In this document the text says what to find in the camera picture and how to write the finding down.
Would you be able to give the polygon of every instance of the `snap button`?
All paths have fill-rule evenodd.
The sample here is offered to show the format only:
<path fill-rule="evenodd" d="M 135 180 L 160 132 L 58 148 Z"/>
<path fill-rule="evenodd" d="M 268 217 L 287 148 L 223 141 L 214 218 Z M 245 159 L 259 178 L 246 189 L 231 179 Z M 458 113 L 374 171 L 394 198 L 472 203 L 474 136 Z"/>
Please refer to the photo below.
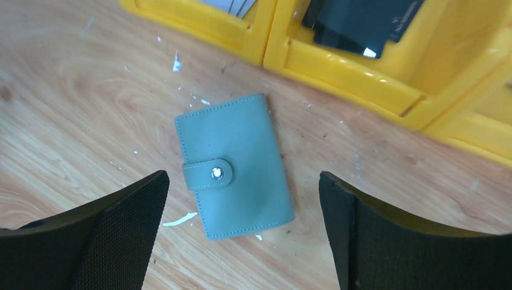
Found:
<path fill-rule="evenodd" d="M 219 180 L 224 176 L 224 171 L 220 167 L 213 167 L 211 170 L 211 177 L 215 180 Z"/>

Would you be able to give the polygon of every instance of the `yellow plastic bin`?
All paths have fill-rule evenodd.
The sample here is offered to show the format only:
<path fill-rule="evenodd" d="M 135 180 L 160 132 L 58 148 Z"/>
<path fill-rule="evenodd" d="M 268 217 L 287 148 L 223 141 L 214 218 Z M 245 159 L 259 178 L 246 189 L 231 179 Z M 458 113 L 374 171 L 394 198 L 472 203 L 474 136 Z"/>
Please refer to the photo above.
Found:
<path fill-rule="evenodd" d="M 425 0 L 399 43 L 367 59 L 313 42 L 309 0 L 277 0 L 264 67 L 421 129 L 505 61 L 511 0 Z"/>
<path fill-rule="evenodd" d="M 120 0 L 121 6 L 261 65 L 277 0 L 257 1 L 243 19 L 196 0 Z"/>
<path fill-rule="evenodd" d="M 512 167 L 512 56 L 425 128 L 425 133 Z"/>

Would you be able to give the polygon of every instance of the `wooden floor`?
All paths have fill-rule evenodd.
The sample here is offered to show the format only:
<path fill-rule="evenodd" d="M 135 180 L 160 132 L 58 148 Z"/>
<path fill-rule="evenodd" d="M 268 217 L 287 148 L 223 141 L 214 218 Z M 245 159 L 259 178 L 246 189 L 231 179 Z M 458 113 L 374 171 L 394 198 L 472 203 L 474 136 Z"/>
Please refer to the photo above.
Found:
<path fill-rule="evenodd" d="M 177 51 L 183 69 L 173 72 Z M 206 239 L 198 216 L 162 226 L 144 289 L 337 289 L 322 170 L 422 217 L 512 231 L 512 170 L 132 16 L 116 0 L 0 0 L 0 227 L 158 169 L 171 180 L 162 223 L 197 211 L 173 119 L 205 107 L 201 98 L 258 92 L 268 95 L 296 220 L 263 240 L 220 242 Z"/>

